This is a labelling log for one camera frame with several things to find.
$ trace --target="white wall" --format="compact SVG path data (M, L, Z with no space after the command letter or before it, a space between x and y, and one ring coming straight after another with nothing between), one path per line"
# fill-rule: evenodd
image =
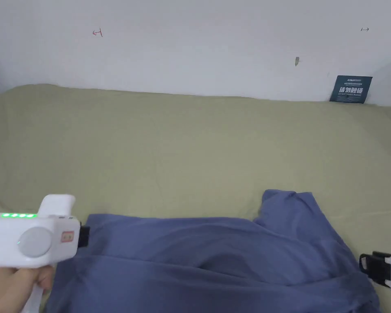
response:
M326 101L337 75L374 76L367 102L391 106L391 0L0 0L0 93Z

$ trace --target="finger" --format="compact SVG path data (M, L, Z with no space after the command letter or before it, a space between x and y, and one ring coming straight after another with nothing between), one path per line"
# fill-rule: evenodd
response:
M50 265L40 268L37 283L44 290L51 290L54 280L54 268Z
M6 279L16 272L16 268L0 267L0 279Z
M7 290L0 299L3 312L20 312L32 293L39 277L39 269L22 268L7 280Z

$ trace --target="dark blue card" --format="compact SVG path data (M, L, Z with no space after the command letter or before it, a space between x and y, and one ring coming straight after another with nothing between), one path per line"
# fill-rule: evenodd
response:
M372 77L337 76L330 101L344 103L365 103Z

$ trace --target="blue cloth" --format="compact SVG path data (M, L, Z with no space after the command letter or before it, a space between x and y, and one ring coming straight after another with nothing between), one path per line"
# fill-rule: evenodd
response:
M48 313L380 312L311 193L267 190L259 217L90 215Z

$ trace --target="black strap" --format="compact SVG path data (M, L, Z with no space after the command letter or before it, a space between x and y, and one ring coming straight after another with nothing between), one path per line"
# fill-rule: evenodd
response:
M391 264L385 262L385 258L391 254L373 251L372 254L361 254L359 257L359 269L368 275L377 284L388 287L386 280L391 280Z

